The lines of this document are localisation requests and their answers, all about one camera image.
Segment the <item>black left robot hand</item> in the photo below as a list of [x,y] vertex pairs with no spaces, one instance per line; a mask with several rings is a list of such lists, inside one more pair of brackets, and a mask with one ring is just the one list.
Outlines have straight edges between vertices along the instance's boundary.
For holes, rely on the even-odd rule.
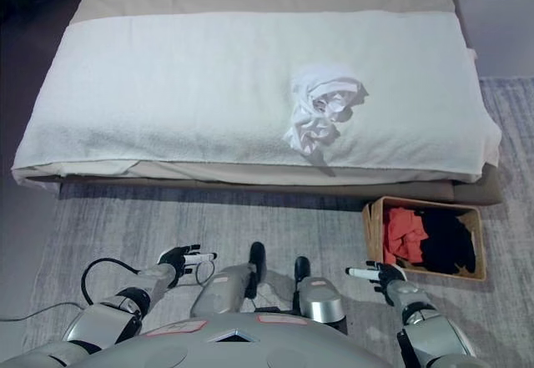
[[214,267],[218,254],[203,253],[200,248],[200,244],[177,246],[159,256],[158,265],[170,265],[174,268],[174,277],[168,285],[169,289],[173,289],[182,276],[191,274],[203,263],[210,263]]

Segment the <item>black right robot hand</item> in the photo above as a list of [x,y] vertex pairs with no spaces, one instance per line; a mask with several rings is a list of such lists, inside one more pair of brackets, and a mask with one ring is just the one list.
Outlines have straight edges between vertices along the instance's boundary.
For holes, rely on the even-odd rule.
[[407,281],[406,274],[397,265],[389,265],[374,260],[367,260],[365,268],[347,267],[345,273],[348,276],[368,280],[375,292],[384,294],[390,282],[395,280]]

